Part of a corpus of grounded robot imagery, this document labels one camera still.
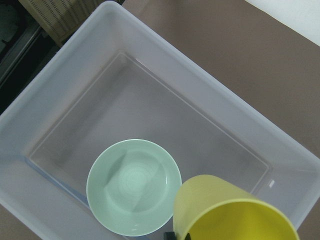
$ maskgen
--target mint green plate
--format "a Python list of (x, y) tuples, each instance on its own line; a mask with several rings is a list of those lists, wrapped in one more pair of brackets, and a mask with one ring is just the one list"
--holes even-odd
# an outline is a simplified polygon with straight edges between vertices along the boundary
[(178, 166), (166, 150), (147, 140), (129, 139), (96, 159), (86, 196), (103, 226), (136, 237), (158, 230), (172, 217), (180, 186)]

